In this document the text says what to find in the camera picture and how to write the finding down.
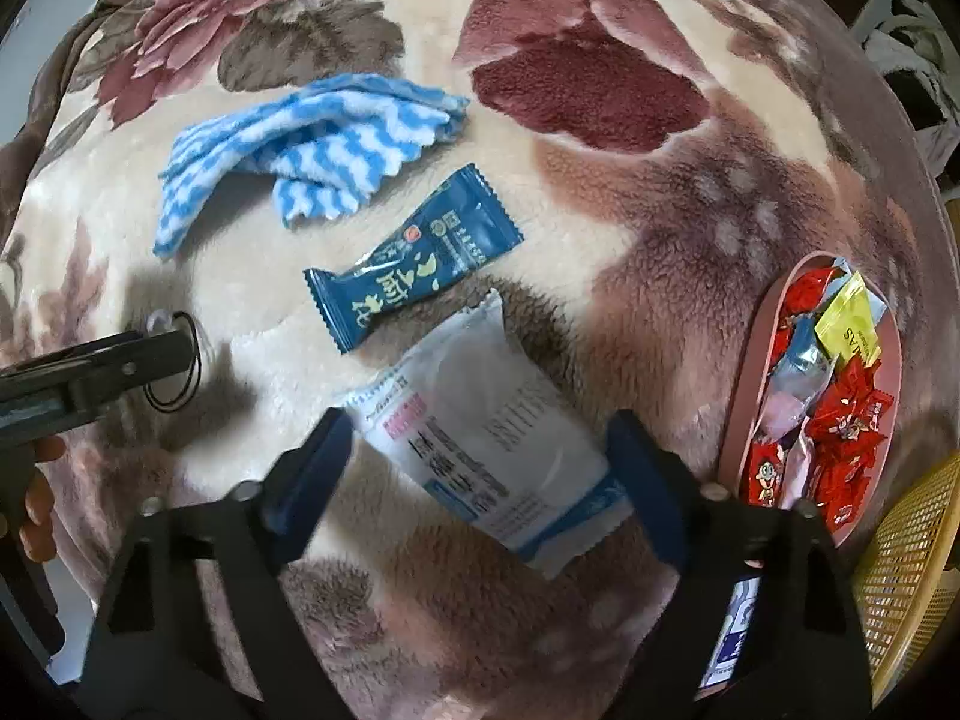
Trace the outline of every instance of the yellow candy wrapper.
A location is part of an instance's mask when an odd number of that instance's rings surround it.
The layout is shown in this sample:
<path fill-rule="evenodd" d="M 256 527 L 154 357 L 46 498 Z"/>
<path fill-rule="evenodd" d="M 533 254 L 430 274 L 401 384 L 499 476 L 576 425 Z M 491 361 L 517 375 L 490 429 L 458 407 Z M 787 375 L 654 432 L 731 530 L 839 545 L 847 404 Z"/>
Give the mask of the yellow candy wrapper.
<path fill-rule="evenodd" d="M 836 294 L 815 328 L 830 357 L 839 355 L 843 367 L 854 354 L 870 367 L 880 357 L 880 343 L 870 313 L 867 285 L 859 272 Z"/>

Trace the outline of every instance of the finger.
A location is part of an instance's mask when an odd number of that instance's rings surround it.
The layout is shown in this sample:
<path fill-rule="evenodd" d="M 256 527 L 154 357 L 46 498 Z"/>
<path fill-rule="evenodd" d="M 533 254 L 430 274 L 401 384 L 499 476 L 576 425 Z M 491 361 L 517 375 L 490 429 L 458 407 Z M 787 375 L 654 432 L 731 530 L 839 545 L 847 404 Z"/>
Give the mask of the finger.
<path fill-rule="evenodd" d="M 27 517 L 35 524 L 40 525 L 50 519 L 50 512 L 54 509 L 54 491 L 40 471 L 34 471 L 23 503 L 27 508 Z"/>
<path fill-rule="evenodd" d="M 48 436 L 34 442 L 34 452 L 38 463 L 49 463 L 64 454 L 66 444 L 60 436 Z"/>
<path fill-rule="evenodd" d="M 34 522 L 24 522 L 20 527 L 20 541 L 27 557 L 33 562 L 47 562 L 56 557 L 56 543 L 54 543 L 54 523 L 48 519 L 42 525 Z"/>

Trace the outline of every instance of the blue and white striped cloth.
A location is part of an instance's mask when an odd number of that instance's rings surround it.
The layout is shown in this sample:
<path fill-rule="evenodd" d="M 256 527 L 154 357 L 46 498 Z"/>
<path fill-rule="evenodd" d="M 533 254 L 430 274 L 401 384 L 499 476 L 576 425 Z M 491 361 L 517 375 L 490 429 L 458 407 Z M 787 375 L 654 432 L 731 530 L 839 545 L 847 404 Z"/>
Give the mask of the blue and white striped cloth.
<path fill-rule="evenodd" d="M 426 146 L 452 141 L 467 99 L 376 74 L 314 81 L 274 103 L 194 124 L 174 140 L 160 174 L 163 210 L 154 253 L 169 257 L 230 170 L 277 177 L 283 223 L 355 213 Z"/>

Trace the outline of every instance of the pink label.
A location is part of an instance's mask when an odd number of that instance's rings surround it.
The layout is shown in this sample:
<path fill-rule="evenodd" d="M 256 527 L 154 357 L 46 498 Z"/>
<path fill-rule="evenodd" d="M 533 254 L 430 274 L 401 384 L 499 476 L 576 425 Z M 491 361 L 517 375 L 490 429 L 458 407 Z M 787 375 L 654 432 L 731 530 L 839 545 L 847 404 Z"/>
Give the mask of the pink label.
<path fill-rule="evenodd" d="M 387 431 L 387 435 L 392 440 L 396 440 L 398 436 L 407 431 L 410 425 L 423 418 L 425 414 L 426 404 L 424 399 L 419 396 L 418 392 L 414 392 L 387 418 L 383 423 L 383 429 Z"/>

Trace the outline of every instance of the screw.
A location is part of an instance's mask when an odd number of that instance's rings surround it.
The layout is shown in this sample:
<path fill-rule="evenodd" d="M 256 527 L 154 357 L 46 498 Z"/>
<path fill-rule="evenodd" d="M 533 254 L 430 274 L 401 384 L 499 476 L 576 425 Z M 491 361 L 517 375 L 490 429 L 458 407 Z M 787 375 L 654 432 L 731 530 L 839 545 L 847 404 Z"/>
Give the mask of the screw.
<path fill-rule="evenodd" d="M 156 496 L 152 498 L 147 498 L 143 503 L 140 504 L 140 513 L 144 517 L 152 517 L 154 514 L 159 514 L 163 511 L 163 501 Z"/>
<path fill-rule="evenodd" d="M 244 503 L 245 501 L 256 498 L 257 495 L 260 495 L 260 489 L 262 487 L 263 485 L 261 485 L 261 483 L 256 482 L 253 479 L 247 479 L 230 491 L 230 497 L 235 501 Z"/>
<path fill-rule="evenodd" d="M 723 485 L 718 485 L 716 482 L 707 482 L 704 485 L 700 486 L 700 495 L 703 495 L 704 498 L 707 498 L 709 501 L 725 501 L 730 497 L 730 493 L 727 488 Z"/>
<path fill-rule="evenodd" d="M 808 498 L 800 498 L 800 500 L 793 505 L 793 508 L 800 512 L 800 514 L 803 514 L 807 519 L 813 519 L 820 513 L 817 505 Z"/>

